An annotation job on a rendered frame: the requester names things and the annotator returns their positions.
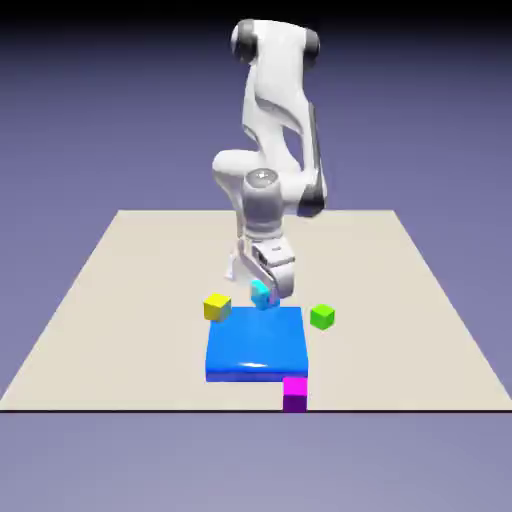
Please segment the small magenta cube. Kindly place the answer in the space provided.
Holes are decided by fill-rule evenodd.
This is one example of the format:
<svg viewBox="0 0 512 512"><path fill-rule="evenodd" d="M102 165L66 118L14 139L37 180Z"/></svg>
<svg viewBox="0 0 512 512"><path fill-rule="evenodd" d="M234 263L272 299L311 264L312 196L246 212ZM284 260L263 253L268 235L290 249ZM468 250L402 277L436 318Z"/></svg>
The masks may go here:
<svg viewBox="0 0 512 512"><path fill-rule="evenodd" d="M282 384L282 410L288 413L306 412L308 401L308 378L285 377Z"/></svg>

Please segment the large blue box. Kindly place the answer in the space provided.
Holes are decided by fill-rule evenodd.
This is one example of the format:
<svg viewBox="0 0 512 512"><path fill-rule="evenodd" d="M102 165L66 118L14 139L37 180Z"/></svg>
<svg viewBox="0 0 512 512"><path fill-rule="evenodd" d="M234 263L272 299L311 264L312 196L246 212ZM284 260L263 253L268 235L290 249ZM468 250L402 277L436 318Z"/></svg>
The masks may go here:
<svg viewBox="0 0 512 512"><path fill-rule="evenodd" d="M208 382L280 382L306 378L309 361L299 307L235 307L209 328Z"/></svg>

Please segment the small green cube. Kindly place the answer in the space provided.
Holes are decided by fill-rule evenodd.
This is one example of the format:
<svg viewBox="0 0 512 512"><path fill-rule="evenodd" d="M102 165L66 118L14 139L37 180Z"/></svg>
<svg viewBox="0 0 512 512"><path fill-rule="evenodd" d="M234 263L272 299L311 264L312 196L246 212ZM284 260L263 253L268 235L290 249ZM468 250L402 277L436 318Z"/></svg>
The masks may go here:
<svg viewBox="0 0 512 512"><path fill-rule="evenodd" d="M320 330L331 327L335 321L335 310L326 304L317 304L310 311L310 324Z"/></svg>

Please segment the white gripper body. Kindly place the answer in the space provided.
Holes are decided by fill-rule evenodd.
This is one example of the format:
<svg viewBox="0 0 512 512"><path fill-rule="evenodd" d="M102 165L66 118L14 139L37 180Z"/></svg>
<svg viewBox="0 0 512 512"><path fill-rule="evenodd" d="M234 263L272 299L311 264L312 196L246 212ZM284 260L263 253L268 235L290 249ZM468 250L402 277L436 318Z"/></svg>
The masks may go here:
<svg viewBox="0 0 512 512"><path fill-rule="evenodd" d="M294 291L295 254L286 238L239 240L239 256L247 270L279 299Z"/></svg>

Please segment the small yellow cube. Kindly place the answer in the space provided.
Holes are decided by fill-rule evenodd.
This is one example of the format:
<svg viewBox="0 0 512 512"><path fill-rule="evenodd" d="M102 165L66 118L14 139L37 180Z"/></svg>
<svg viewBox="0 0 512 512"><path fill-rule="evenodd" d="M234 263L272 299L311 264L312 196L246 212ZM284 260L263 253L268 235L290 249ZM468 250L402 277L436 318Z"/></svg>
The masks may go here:
<svg viewBox="0 0 512 512"><path fill-rule="evenodd" d="M203 301L204 318L212 322L223 322L231 310L231 298L226 295L212 293Z"/></svg>

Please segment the small cyan cube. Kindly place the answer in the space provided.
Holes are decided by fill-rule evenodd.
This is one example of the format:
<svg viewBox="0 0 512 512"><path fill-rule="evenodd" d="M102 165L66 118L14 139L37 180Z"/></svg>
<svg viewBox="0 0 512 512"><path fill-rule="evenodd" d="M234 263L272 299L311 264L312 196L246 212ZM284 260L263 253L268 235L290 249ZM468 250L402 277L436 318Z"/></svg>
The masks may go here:
<svg viewBox="0 0 512 512"><path fill-rule="evenodd" d="M265 310L280 305L280 298L262 281L254 279L250 286L251 300L255 307Z"/></svg>

